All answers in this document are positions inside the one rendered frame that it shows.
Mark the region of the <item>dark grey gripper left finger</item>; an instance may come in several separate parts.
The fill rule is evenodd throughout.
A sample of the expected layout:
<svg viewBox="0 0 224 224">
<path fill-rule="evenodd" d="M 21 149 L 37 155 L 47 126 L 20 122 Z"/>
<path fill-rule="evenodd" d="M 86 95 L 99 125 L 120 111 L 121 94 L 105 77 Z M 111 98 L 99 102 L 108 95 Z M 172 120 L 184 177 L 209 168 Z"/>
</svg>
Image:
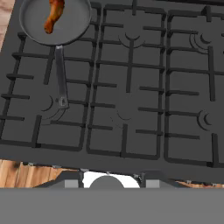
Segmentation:
<svg viewBox="0 0 224 224">
<path fill-rule="evenodd" d="M 60 188 L 83 188 L 83 173 L 79 171 L 63 171 L 56 179 L 45 182 L 38 188 L 60 187 Z"/>
</svg>

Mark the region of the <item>black gas hob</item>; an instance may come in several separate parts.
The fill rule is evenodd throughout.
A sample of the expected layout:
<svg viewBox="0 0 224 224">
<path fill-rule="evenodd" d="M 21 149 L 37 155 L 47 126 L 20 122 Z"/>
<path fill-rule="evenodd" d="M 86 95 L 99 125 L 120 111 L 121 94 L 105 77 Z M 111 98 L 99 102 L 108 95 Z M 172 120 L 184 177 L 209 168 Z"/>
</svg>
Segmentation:
<svg viewBox="0 0 224 224">
<path fill-rule="evenodd" d="M 87 32 L 54 48 L 13 12 L 0 51 L 0 158 L 224 183 L 224 0 L 92 0 Z"/>
</svg>

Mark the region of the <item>browned chicken piece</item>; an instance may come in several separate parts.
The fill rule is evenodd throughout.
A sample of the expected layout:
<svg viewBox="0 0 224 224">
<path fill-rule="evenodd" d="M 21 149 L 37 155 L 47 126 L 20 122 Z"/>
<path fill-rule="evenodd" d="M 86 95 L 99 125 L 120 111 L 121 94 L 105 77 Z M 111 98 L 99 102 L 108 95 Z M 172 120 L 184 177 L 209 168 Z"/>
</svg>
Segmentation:
<svg viewBox="0 0 224 224">
<path fill-rule="evenodd" d="M 65 7 L 65 0 L 49 0 L 50 14 L 45 21 L 44 29 L 47 34 L 53 32 L 55 23 L 60 19 Z"/>
</svg>

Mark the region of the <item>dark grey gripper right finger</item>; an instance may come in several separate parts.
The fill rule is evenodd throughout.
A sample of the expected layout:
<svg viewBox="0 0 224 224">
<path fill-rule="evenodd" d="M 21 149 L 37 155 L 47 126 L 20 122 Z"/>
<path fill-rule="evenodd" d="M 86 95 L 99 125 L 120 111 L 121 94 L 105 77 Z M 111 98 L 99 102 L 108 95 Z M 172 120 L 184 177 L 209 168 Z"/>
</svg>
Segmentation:
<svg viewBox="0 0 224 224">
<path fill-rule="evenodd" d="M 141 174 L 140 187 L 148 189 L 186 188 L 186 185 L 167 178 L 160 171 L 147 171 Z"/>
</svg>

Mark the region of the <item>white plate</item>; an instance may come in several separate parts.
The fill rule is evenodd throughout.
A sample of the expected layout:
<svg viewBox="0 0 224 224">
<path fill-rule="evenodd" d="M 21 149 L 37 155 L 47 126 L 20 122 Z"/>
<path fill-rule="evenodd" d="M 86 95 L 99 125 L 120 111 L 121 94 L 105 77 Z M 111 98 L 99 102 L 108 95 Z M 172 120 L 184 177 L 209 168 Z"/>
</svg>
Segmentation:
<svg viewBox="0 0 224 224">
<path fill-rule="evenodd" d="M 82 183 L 85 188 L 92 189 L 139 188 L 139 184 L 131 176 L 109 172 L 87 171 L 84 173 Z"/>
</svg>

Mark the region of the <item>dark grey frying pan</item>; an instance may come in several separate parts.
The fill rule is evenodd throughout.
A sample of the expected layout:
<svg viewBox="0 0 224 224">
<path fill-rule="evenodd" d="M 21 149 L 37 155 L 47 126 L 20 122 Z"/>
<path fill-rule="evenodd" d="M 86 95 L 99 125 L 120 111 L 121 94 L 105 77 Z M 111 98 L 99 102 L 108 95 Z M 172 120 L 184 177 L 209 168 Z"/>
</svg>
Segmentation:
<svg viewBox="0 0 224 224">
<path fill-rule="evenodd" d="M 61 0 L 64 9 L 58 20 L 52 21 L 52 33 L 44 29 L 45 21 L 57 11 L 55 0 L 24 0 L 20 7 L 19 23 L 33 41 L 55 47 L 55 64 L 58 81 L 59 108 L 68 109 L 66 69 L 63 46 L 73 43 L 85 33 L 92 17 L 89 0 Z"/>
</svg>

